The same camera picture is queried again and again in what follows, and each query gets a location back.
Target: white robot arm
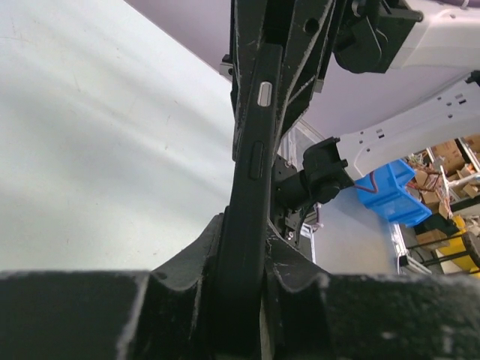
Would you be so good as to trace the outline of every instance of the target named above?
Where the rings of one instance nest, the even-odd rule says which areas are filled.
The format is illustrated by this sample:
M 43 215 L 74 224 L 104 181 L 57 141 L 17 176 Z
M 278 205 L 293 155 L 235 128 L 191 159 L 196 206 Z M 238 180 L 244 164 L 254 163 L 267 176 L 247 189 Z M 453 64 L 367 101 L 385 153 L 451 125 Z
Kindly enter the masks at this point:
M 413 26 L 390 68 L 447 66 L 474 72 L 406 112 L 341 136 L 338 151 L 347 159 L 346 171 L 353 180 L 412 152 L 480 133 L 480 1 L 403 3 L 423 17 Z
M 447 66 L 480 70 L 479 0 L 404 0 L 423 15 L 394 57 L 390 68 Z
M 398 158 L 457 137 L 480 133 L 480 72 L 430 100 L 356 133 L 340 136 L 340 158 L 352 180 Z

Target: black mount bracket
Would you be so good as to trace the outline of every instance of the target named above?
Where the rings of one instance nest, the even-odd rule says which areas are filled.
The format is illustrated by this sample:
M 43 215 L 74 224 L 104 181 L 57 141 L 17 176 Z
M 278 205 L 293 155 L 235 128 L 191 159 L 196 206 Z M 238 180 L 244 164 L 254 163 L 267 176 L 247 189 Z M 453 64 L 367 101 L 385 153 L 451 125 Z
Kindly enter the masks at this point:
M 329 138 L 311 146 L 303 155 L 304 169 L 277 184 L 277 201 L 291 209 L 300 209 L 309 203 L 334 199 L 340 190 L 353 186 L 337 150 L 337 138 Z
M 349 0 L 334 53 L 337 63 L 356 74 L 385 73 L 422 13 L 398 0 Z
M 300 234 L 297 233 L 297 228 L 300 222 L 300 211 L 278 201 L 277 196 L 280 191 L 279 185 L 297 173 L 297 169 L 287 159 L 280 155 L 275 157 L 274 166 L 271 169 L 270 220 L 280 236 L 292 244 L 299 243 Z
M 466 83 L 477 83 L 477 85 L 480 86 L 480 70 L 472 71 L 470 77 L 466 80 Z
M 208 303 L 208 336 L 217 353 L 251 356 L 257 348 L 275 155 L 328 64 L 344 3 L 232 1 L 236 165 Z

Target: cardboard box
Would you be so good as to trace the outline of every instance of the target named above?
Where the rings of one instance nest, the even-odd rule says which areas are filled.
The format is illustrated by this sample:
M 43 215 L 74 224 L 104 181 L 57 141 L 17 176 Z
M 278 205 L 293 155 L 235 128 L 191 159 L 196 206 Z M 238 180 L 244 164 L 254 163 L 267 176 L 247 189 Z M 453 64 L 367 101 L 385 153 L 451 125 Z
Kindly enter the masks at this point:
M 472 199 L 480 194 L 479 188 L 471 184 L 467 184 L 462 190 Z
M 480 152 L 480 133 L 466 137 L 465 141 L 474 152 Z
M 446 208 L 443 202 L 436 202 L 430 205 L 425 205 L 432 211 L 433 214 L 440 214 L 443 218 L 447 220 L 450 218 L 450 211 Z
M 465 164 L 464 167 L 458 172 L 458 175 L 460 175 L 461 178 L 466 178 L 467 176 L 470 176 L 473 174 L 473 170 L 470 169 L 470 166 L 468 164 Z
M 433 191 L 422 191 L 421 198 L 423 199 L 423 203 L 426 206 L 436 205 L 440 202 L 440 199 L 438 198 L 437 194 L 434 193 Z
M 458 175 L 458 174 L 454 174 L 452 176 L 449 176 L 447 178 L 447 180 L 449 182 L 455 182 L 457 180 L 460 180 L 461 177 Z M 463 191 L 463 186 L 454 186 L 454 187 L 450 187 L 450 191 L 453 191 L 454 193 L 457 194 L 458 197 L 460 197 L 461 199 L 464 198 L 464 197 L 467 197 L 467 193 L 465 191 Z
M 437 240 L 442 240 L 446 237 L 447 235 L 445 235 L 443 232 L 441 232 L 438 229 L 435 229 L 435 230 L 427 231 L 427 232 L 424 232 L 423 234 L 417 235 L 417 242 L 419 245 L 422 245 L 422 247 L 425 250 L 434 251 L 438 248 L 449 246 L 449 241 L 445 240 L 445 241 L 438 242 L 436 244 L 430 244 L 430 243 L 435 242 Z
M 432 147 L 432 152 L 435 158 L 442 157 L 444 159 L 443 169 L 447 175 L 451 175 L 464 167 L 465 160 L 455 140 L 450 140 Z
M 416 170 L 415 171 L 415 181 L 420 186 L 425 186 L 425 182 L 427 182 L 428 174 L 423 170 Z

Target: blue plastic bin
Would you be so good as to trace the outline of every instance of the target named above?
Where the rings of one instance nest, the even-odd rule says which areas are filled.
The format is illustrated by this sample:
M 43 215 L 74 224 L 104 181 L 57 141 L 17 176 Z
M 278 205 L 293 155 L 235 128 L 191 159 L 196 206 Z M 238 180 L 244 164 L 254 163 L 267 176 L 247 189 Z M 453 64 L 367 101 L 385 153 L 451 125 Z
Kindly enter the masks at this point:
M 404 161 L 397 160 L 375 170 L 377 193 L 357 189 L 358 199 L 389 222 L 398 222 L 413 227 L 432 215 L 432 211 L 406 190 L 415 171 Z M 355 182 L 364 188 L 373 189 L 370 176 Z

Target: silver button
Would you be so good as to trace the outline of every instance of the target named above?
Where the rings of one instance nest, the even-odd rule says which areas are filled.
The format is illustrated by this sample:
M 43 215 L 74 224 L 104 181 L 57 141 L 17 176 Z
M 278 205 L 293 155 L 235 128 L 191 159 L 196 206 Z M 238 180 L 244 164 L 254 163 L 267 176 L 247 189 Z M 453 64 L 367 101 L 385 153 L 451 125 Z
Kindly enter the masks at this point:
M 272 89 L 273 85 L 271 82 L 264 81 L 260 84 L 257 103 L 261 107 L 270 106 L 270 103 L 272 102 Z

